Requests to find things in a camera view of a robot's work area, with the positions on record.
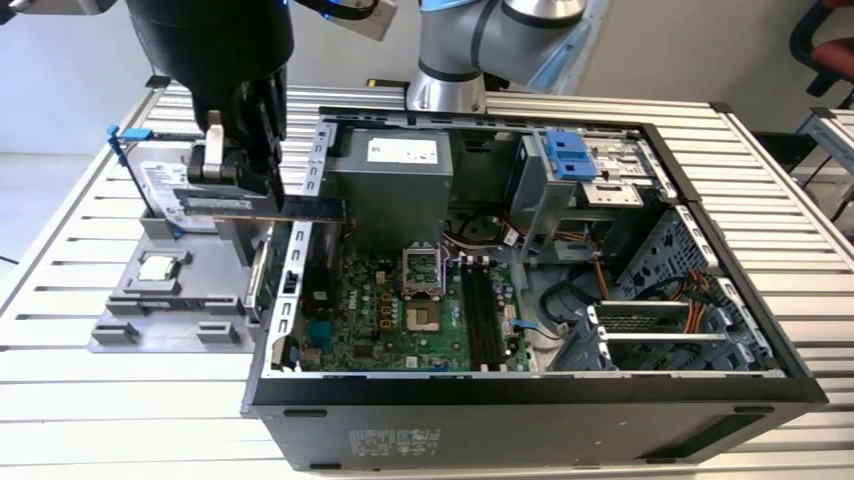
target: label sticker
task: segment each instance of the label sticker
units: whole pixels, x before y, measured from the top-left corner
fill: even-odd
[[[374,138],[368,142],[368,162],[436,165],[436,141]]]
[[[350,447],[356,457],[434,456],[440,437],[438,428],[350,430]]]
[[[619,162],[616,160],[596,160],[600,170],[619,170]]]
[[[237,198],[201,198],[189,197],[187,203],[197,208],[225,208],[231,210],[252,210],[252,202]]]
[[[504,235],[504,244],[512,247],[516,244],[516,240],[519,240],[519,232],[516,232],[515,228],[510,228]]]
[[[175,196],[175,189],[192,188],[187,183],[187,166],[181,163],[143,162],[144,189],[160,213],[169,222],[188,232],[216,230],[213,219],[184,215],[184,207]]]

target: metal rail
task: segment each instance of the metal rail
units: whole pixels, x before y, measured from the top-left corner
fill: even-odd
[[[290,89],[282,163],[288,192],[302,185],[322,105],[394,109],[403,98],[399,90]],[[491,94],[488,109],[495,114],[656,125],[830,397],[825,410],[702,465],[603,469],[596,478],[854,476],[854,255],[738,120],[703,103],[514,93]],[[159,131],[195,132],[185,89],[157,92],[128,122]],[[15,439],[5,442],[0,463],[36,466],[19,468],[21,476],[33,478],[68,476],[60,468],[72,463],[88,477],[129,472],[148,478],[175,477],[176,472],[288,474],[262,423],[239,418],[248,355],[85,351],[104,299],[141,235],[141,211],[127,172],[101,153],[25,257],[13,296],[0,309],[0,349],[7,347],[0,353],[0,434]],[[73,440],[81,432],[87,442]],[[442,472],[443,478],[591,475],[550,468]],[[436,473],[400,476],[435,478]]]

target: green circuit board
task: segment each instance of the green circuit board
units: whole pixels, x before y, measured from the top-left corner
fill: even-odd
[[[350,256],[342,275],[340,305],[331,321],[332,341],[326,352],[303,342],[300,364],[314,371],[471,371],[459,262],[447,263],[446,294],[440,301],[402,298],[402,258]],[[427,265],[419,276],[430,278]],[[518,312],[506,265],[490,270],[494,294]],[[496,328],[507,348],[504,310],[495,309]],[[506,358],[507,371],[527,371],[522,336]]]

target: processor chip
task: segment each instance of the processor chip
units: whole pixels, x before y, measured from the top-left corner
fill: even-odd
[[[439,331],[439,305],[436,302],[406,303],[406,329],[410,332]]]
[[[374,358],[374,345],[354,345],[352,356],[356,358]]]
[[[136,279],[143,282],[165,282],[172,278],[176,264],[175,257],[151,255],[143,260]]]

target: power supply label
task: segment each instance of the power supply label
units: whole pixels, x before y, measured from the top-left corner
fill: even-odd
[[[350,430],[350,446],[355,457],[434,456],[442,429]]]

